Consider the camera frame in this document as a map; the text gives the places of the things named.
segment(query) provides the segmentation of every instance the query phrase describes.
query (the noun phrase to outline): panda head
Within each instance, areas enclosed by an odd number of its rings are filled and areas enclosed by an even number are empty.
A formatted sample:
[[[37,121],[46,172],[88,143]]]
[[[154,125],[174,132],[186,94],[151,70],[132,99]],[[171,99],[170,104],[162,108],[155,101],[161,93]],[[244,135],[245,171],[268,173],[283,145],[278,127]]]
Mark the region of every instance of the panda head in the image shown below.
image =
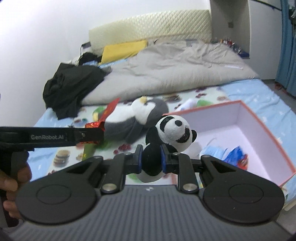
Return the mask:
[[[134,100],[131,108],[136,120],[145,128],[155,126],[161,116],[168,112],[168,106],[163,100],[149,96]]]
[[[178,152],[185,151],[197,137],[196,131],[191,130],[188,122],[178,115],[163,116],[155,127],[160,140]]]

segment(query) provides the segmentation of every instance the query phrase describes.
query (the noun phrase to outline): panda plush toy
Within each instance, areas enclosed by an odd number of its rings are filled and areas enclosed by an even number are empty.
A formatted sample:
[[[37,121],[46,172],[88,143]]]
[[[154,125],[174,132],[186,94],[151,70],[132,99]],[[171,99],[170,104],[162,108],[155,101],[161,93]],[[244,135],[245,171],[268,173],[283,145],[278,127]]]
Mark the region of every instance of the panda plush toy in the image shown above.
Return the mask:
[[[104,139],[132,144],[167,112],[168,106],[163,100],[149,96],[137,98],[129,106],[116,106],[105,120]]]
[[[161,165],[161,145],[165,144],[170,153],[185,151],[197,138],[188,122],[178,116],[162,116],[146,134],[146,148],[142,154],[142,172],[137,177],[144,183],[153,182],[164,176]]]

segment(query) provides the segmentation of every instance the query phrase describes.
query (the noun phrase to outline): headboard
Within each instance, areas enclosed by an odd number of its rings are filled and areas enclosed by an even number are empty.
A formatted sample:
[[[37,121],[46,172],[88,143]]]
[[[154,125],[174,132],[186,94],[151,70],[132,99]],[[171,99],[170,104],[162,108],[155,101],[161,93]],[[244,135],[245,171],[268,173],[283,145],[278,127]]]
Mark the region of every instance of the headboard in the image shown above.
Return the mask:
[[[108,23],[89,31],[94,53],[104,46],[142,39],[200,39],[210,42],[212,23],[209,10],[179,10],[149,13]]]

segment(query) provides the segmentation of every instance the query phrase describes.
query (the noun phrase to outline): black eye patch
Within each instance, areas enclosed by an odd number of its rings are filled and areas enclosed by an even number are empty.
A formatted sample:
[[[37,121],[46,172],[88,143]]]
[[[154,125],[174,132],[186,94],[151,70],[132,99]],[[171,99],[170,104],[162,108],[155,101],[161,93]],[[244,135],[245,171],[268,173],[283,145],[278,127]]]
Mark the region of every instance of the black eye patch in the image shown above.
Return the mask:
[[[190,130],[188,128],[185,128],[185,133],[180,139],[176,140],[176,142],[185,143],[188,141],[189,138],[190,138]]]
[[[165,125],[169,122],[169,120],[171,120],[171,119],[174,119],[174,117],[172,117],[172,116],[167,116],[166,118],[164,118],[162,121],[161,121],[161,123],[160,123],[160,125],[159,125],[159,128],[163,131],[163,132],[165,132]]]

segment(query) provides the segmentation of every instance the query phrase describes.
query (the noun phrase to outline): yellow pillow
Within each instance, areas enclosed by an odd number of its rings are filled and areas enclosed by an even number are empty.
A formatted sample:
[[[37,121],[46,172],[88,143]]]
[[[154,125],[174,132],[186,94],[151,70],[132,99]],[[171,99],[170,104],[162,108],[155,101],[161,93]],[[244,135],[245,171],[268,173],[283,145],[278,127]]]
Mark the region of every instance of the yellow pillow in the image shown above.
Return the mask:
[[[136,55],[140,50],[146,48],[147,41],[128,42],[123,44],[107,45],[104,48],[101,64],[128,58]]]

